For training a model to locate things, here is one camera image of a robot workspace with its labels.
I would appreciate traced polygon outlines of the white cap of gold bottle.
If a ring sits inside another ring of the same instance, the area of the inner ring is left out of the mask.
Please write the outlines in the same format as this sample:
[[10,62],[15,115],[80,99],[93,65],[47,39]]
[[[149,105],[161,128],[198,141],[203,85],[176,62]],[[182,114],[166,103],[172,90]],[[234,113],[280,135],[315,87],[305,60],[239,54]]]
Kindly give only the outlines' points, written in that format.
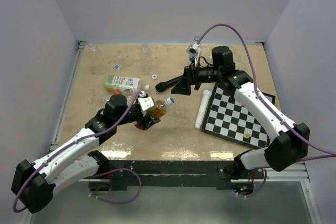
[[175,103],[174,99],[172,97],[169,97],[165,100],[165,104],[167,106],[172,106]]

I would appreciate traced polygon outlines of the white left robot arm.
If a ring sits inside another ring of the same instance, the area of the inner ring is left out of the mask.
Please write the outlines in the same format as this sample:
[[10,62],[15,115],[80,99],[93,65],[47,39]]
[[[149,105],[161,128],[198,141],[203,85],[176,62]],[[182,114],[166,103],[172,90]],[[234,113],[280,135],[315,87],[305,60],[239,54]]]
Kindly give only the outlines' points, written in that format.
[[137,92],[128,102],[114,94],[93,118],[62,146],[33,162],[21,161],[15,169],[11,191],[15,194],[13,211],[21,202],[23,210],[34,214],[45,208],[53,196],[67,186],[86,177],[103,178],[108,174],[108,159],[95,148],[114,136],[117,127],[135,123],[141,130],[149,129],[159,120],[149,112],[154,99],[146,92]]

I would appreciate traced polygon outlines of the gold label drink bottle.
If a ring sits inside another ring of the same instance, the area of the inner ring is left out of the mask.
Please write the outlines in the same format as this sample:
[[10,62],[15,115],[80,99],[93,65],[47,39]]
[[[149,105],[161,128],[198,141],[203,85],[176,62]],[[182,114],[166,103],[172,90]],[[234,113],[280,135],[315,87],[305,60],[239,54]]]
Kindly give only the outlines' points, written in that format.
[[165,100],[156,100],[155,104],[156,107],[153,109],[152,113],[157,118],[161,119],[161,117],[167,114],[169,106],[165,104]]

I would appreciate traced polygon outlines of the clear plastic bottle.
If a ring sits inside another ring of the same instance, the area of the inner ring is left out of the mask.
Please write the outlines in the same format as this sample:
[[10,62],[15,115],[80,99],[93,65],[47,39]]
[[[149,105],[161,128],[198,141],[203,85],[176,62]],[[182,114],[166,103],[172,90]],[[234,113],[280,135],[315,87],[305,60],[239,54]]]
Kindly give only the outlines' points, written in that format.
[[140,53],[140,64],[145,74],[152,72],[152,50],[148,44],[143,43]]

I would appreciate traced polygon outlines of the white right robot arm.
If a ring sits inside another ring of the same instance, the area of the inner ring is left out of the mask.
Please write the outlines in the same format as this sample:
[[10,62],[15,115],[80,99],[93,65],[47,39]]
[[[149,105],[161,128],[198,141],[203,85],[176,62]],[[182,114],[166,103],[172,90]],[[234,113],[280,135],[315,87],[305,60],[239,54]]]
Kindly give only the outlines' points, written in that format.
[[191,86],[198,90],[202,83],[217,83],[230,97],[241,103],[261,124],[271,140],[268,147],[246,151],[235,157],[232,172],[246,178],[255,168],[270,167],[282,171],[308,154],[310,130],[283,115],[257,88],[256,81],[245,71],[236,69],[233,53],[227,46],[212,49],[212,64],[201,67],[202,50],[197,43],[188,46],[193,57],[184,68],[172,94],[191,95]]

